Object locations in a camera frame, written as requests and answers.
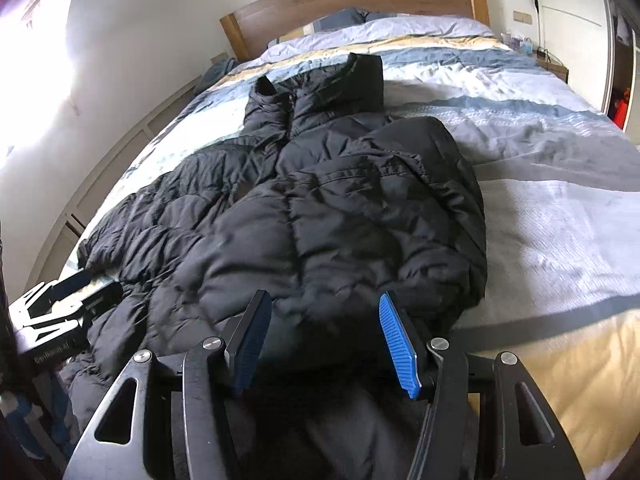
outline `striped bedspread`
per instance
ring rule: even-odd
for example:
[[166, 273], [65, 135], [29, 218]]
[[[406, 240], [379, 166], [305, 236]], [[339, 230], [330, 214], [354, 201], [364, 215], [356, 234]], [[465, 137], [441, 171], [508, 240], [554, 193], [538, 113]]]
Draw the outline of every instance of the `striped bedspread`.
[[[553, 74], [472, 20], [401, 16], [298, 38], [239, 66], [151, 142], [90, 223], [194, 150], [237, 136], [253, 81], [377, 54], [388, 113], [435, 116], [474, 165], [489, 279], [452, 334], [514, 351], [603, 479], [640, 431], [640, 153]], [[73, 254], [67, 270], [76, 266]]]

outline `metal screw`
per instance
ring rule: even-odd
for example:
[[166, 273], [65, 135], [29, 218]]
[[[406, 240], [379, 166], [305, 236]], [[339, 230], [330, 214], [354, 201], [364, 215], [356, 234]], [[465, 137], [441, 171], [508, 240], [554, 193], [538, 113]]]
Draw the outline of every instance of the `metal screw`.
[[431, 348], [434, 350], [446, 350], [449, 348], [449, 341], [444, 339], [443, 337], [434, 337], [431, 340]]
[[518, 362], [518, 358], [511, 352], [504, 352], [500, 356], [500, 361], [502, 361], [506, 365], [514, 365]]
[[149, 359], [151, 359], [150, 350], [140, 350], [133, 354], [133, 360], [137, 363], [146, 363]]
[[222, 346], [222, 339], [220, 339], [219, 337], [207, 337], [202, 342], [202, 347], [205, 350], [217, 350], [221, 346]]

